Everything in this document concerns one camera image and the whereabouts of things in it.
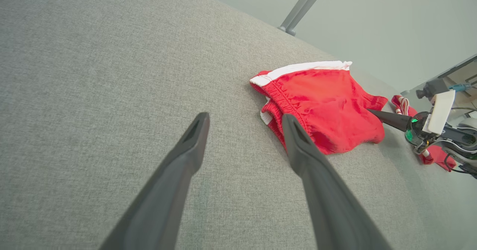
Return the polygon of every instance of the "gray fabric surface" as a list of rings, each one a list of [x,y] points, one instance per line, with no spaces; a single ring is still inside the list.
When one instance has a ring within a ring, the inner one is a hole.
[[[214,0],[1,0],[0,12],[0,248],[97,248],[200,111],[208,144],[177,248],[316,247],[247,81],[332,56]],[[396,249],[466,242],[472,218],[452,206],[474,182],[419,165],[401,133],[329,159]]]

